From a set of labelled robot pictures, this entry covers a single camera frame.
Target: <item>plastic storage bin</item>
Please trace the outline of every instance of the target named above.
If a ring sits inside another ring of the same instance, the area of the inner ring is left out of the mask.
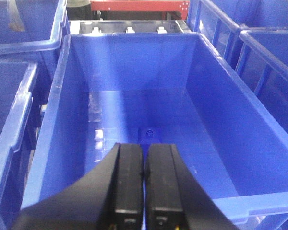
[[[192,0],[187,24],[235,68],[244,29],[288,29],[288,0]]]
[[[71,34],[90,33],[127,33],[132,27],[135,33],[189,33],[191,32],[183,20],[167,21],[71,21]]]
[[[36,64],[0,61],[0,230],[20,209],[30,152],[35,148]]]
[[[25,31],[10,28],[13,14],[7,10],[7,0],[0,0],[0,58],[38,62],[39,94],[47,102],[62,34],[69,33],[66,0],[16,0],[16,3]]]
[[[237,73],[288,133],[288,31],[243,31]]]
[[[201,34],[66,36],[22,207],[115,142],[175,143],[235,224],[288,218],[288,134]]]

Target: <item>red metal frame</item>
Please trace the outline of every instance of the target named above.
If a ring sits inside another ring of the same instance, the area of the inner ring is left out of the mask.
[[[166,0],[91,0],[93,11],[178,11],[181,19],[187,19],[189,1]]]

